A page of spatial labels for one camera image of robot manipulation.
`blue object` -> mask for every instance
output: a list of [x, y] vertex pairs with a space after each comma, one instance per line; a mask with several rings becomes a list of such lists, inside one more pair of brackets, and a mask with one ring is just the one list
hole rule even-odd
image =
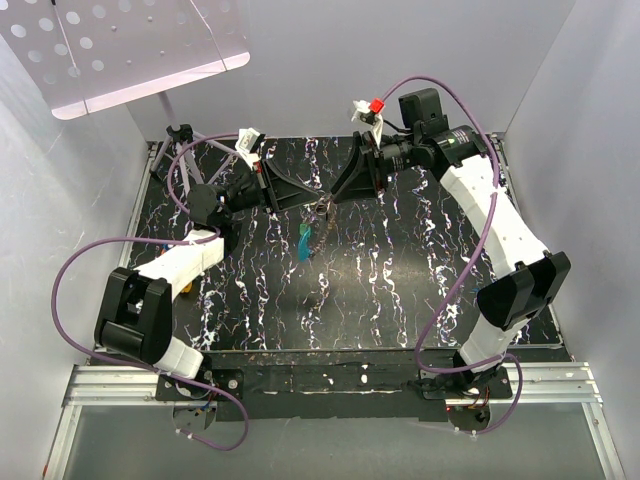
[[311, 227], [308, 227], [300, 237], [300, 243], [298, 244], [298, 259], [301, 262], [304, 262], [307, 258], [311, 256], [311, 250], [309, 249], [310, 237], [311, 237]]

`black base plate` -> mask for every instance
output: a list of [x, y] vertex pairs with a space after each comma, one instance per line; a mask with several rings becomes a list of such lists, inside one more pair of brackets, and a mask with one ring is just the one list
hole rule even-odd
[[[514, 349], [523, 361], [567, 361], [564, 349]], [[423, 361], [450, 366], [455, 349], [428, 349]], [[447, 393], [423, 398], [407, 386], [419, 379], [411, 350], [332, 350], [313, 352], [207, 352], [213, 376], [224, 390], [242, 398], [249, 415], [265, 418], [395, 418], [447, 421]], [[228, 389], [228, 380], [238, 387]], [[511, 398], [504, 368], [489, 382], [491, 398]], [[184, 401], [165, 380], [158, 384], [156, 399]], [[240, 420], [230, 402], [218, 403], [218, 421]]]

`red clip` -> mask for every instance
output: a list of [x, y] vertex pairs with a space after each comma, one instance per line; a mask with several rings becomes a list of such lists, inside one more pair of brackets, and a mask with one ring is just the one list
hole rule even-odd
[[382, 111], [384, 108], [384, 102], [379, 98], [374, 98], [371, 105], [369, 105], [369, 110], [371, 110], [376, 115]]

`black marble tabletop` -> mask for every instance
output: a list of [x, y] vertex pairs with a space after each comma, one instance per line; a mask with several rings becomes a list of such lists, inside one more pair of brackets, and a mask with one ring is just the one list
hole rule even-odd
[[[262, 155], [294, 178], [328, 190], [344, 167], [350, 137], [267, 140]], [[197, 163], [209, 178], [223, 154], [203, 147]], [[137, 234], [182, 239], [191, 225], [168, 196], [166, 172], [152, 179]], [[233, 164], [218, 181], [247, 171]], [[176, 176], [176, 191], [181, 192]], [[477, 242], [456, 201], [424, 171], [403, 172], [378, 200], [339, 206], [325, 249], [298, 259], [300, 224], [308, 207], [278, 216], [258, 209], [237, 214], [240, 242], [174, 303], [174, 335], [209, 349], [343, 349], [412, 347], [454, 284]], [[131, 266], [151, 261], [160, 247], [135, 244]], [[475, 294], [491, 282], [481, 261], [441, 316], [425, 346], [459, 346], [478, 318]], [[557, 344], [550, 312], [531, 321], [519, 344]]]

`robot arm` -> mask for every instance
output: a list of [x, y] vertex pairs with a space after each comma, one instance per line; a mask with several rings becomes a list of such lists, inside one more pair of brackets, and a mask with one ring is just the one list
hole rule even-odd
[[[189, 192], [189, 217], [195, 227], [186, 241], [134, 270], [117, 268], [107, 281], [94, 339], [98, 345], [188, 379], [204, 374], [204, 356], [172, 335], [172, 303], [200, 274], [222, 261], [238, 243], [235, 212], [261, 207], [277, 213], [319, 199], [314, 189], [297, 182], [276, 165], [260, 160], [264, 136], [241, 131], [238, 149], [250, 172], [226, 187], [199, 184]], [[195, 242], [220, 236], [206, 243]]]
[[[387, 188], [391, 173], [419, 166], [430, 170], [456, 199], [480, 235], [495, 191], [484, 142], [468, 126], [449, 129], [433, 88], [405, 95], [399, 101], [403, 122], [411, 133], [378, 141], [373, 127], [372, 132], [356, 132], [349, 163], [331, 189], [333, 201], [375, 198]], [[371, 105], [371, 112], [360, 108], [357, 116], [375, 126], [371, 119], [379, 116], [383, 105], [379, 100]], [[563, 252], [551, 254], [533, 235], [504, 189], [496, 193], [485, 249], [497, 280], [478, 292], [481, 314], [454, 356], [455, 367], [504, 355], [518, 332], [553, 301], [571, 268]], [[492, 373], [499, 363], [464, 372], [463, 383], [471, 384]]]
[[[432, 172], [480, 234], [494, 193], [493, 172], [480, 135], [468, 126], [449, 128], [435, 89], [399, 101], [411, 133], [393, 137], [381, 133], [382, 102], [356, 102], [354, 119], [368, 123], [371, 131], [354, 133], [348, 164], [331, 188], [331, 200], [338, 204], [376, 198], [388, 187], [392, 173], [418, 166]], [[220, 238], [174, 247], [134, 271], [119, 268], [111, 274], [96, 343], [186, 378], [202, 373], [203, 355], [172, 336], [175, 296], [236, 247], [240, 225], [233, 221], [235, 212], [260, 207], [277, 213], [320, 200], [317, 191], [259, 159], [263, 138], [253, 129], [240, 132], [236, 148], [249, 173], [224, 188], [201, 184], [189, 192], [189, 215], [196, 228], [187, 240], [210, 236], [214, 228], [220, 230]], [[563, 252], [551, 254], [533, 235], [503, 190], [497, 192], [485, 248], [498, 279], [478, 292], [480, 318], [454, 356], [456, 367], [504, 354], [518, 331], [553, 301], [571, 266]], [[498, 363], [465, 372], [464, 383], [491, 374]]]

